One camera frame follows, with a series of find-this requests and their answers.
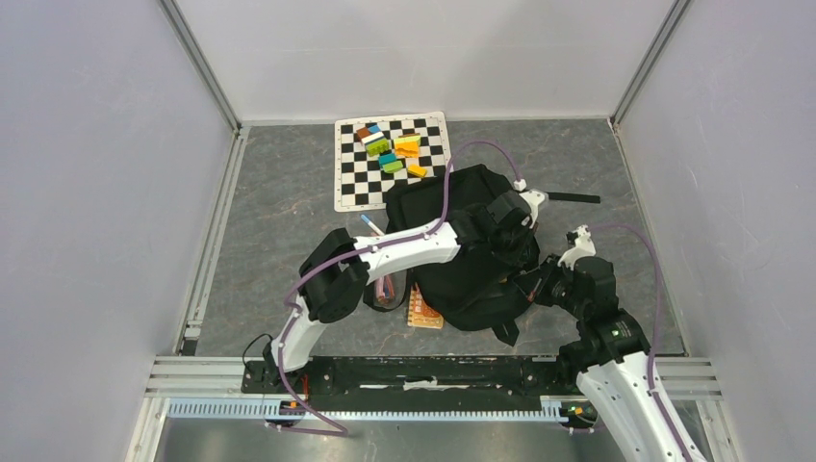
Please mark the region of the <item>black student backpack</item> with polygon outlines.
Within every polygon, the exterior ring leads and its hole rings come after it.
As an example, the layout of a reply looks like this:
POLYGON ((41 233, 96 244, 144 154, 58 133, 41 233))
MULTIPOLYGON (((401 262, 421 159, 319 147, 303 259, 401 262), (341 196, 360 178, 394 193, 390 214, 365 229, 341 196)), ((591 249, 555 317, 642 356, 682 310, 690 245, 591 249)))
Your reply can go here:
POLYGON ((461 331, 491 329, 503 343, 512 346, 520 335, 516 320, 535 303, 523 299, 509 283, 515 274, 534 270, 548 257, 541 255, 532 265, 506 265, 490 252, 472 216, 479 204, 489 204, 502 193, 514 191, 509 180, 484 165, 466 167, 447 180, 431 178, 417 184, 395 186, 386 195, 386 212, 391 232, 406 231, 447 212, 466 247, 460 260, 409 269, 408 280, 417 285, 424 300, 461 331))

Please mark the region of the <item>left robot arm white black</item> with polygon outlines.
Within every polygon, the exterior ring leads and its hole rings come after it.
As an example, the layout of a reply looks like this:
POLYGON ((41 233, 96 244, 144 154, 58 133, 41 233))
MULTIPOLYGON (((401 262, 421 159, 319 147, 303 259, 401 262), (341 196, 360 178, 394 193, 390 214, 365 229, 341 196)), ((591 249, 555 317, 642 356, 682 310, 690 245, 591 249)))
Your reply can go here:
POLYGON ((343 319, 356 310, 364 289, 376 279, 404 270, 460 260, 466 247, 453 225, 436 218, 423 226, 379 237, 351 240, 351 249, 308 270, 285 295, 284 303, 292 309, 281 333, 271 341, 272 360, 265 378, 279 392, 290 392, 301 382, 302 368, 308 363, 313 347, 332 322, 331 312, 340 311, 343 319), (347 262, 351 281, 340 284, 340 292, 328 297, 322 310, 311 305, 303 294, 306 284, 329 268, 347 262), (324 312, 321 320, 319 313, 324 312))

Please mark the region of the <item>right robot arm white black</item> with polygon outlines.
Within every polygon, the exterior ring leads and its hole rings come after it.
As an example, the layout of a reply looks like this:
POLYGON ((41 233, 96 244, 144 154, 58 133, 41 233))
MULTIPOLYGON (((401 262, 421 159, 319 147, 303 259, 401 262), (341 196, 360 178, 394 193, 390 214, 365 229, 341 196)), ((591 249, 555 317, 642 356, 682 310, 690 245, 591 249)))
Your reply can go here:
POLYGON ((626 460, 704 459, 658 377, 643 328, 619 305, 610 262, 549 255, 523 284, 533 303, 575 318, 579 338, 559 348, 556 381, 590 401, 626 460))

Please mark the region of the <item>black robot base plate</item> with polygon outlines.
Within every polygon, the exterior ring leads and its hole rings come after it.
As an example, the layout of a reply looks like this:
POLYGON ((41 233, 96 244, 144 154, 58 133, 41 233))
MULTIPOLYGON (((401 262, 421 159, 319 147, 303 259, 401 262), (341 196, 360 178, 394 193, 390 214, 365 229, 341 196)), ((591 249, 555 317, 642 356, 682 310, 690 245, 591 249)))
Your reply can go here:
POLYGON ((550 356, 315 356, 285 376, 264 360, 244 367, 244 394, 289 388, 323 413, 535 411, 543 399, 585 399, 550 356))

